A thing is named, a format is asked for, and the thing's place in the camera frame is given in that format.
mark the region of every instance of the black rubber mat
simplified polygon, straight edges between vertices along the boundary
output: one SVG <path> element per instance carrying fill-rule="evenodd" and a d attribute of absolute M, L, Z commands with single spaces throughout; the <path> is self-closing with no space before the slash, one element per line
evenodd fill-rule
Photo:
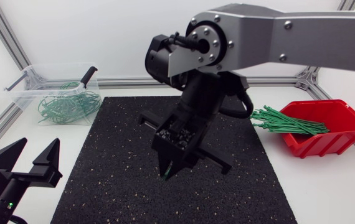
<path fill-rule="evenodd" d="M 220 114 L 204 140 L 233 155 L 227 175 L 200 160 L 167 182 L 158 176 L 154 131 L 139 126 L 138 116 L 143 110 L 166 116 L 178 99 L 105 98 L 52 223 L 296 223 L 247 119 Z M 224 105 L 240 103 L 233 98 Z"/>

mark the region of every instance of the screw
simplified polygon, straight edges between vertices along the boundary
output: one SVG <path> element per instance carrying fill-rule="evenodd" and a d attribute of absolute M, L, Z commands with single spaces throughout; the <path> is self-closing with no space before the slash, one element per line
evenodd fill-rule
<path fill-rule="evenodd" d="M 279 60 L 281 62 L 285 62 L 287 60 L 287 56 L 285 54 L 281 54 Z"/>
<path fill-rule="evenodd" d="M 218 46 L 219 46 L 219 43 L 218 43 L 217 40 L 214 40 L 214 42 L 212 43 L 212 45 L 213 45 L 214 47 L 218 47 Z"/>
<path fill-rule="evenodd" d="M 208 35 L 208 34 L 209 34 L 209 29 L 208 29 L 208 28 L 205 28 L 205 29 L 204 29 L 204 34 L 205 34 L 205 35 Z"/>
<path fill-rule="evenodd" d="M 234 47 L 234 43 L 233 43 L 232 41 L 229 41 L 229 43 L 227 44 L 227 46 L 228 46 L 229 48 L 233 48 L 233 47 Z"/>
<path fill-rule="evenodd" d="M 215 15 L 214 21 L 215 21 L 215 22 L 220 22 L 220 16 L 219 16 L 219 15 Z"/>
<path fill-rule="evenodd" d="M 197 20 L 196 18 L 191 18 L 191 21 L 190 21 L 191 25 L 196 25 L 197 24 Z"/>
<path fill-rule="evenodd" d="M 285 21 L 284 28 L 285 29 L 291 29 L 292 28 L 292 22 L 291 21 Z"/>

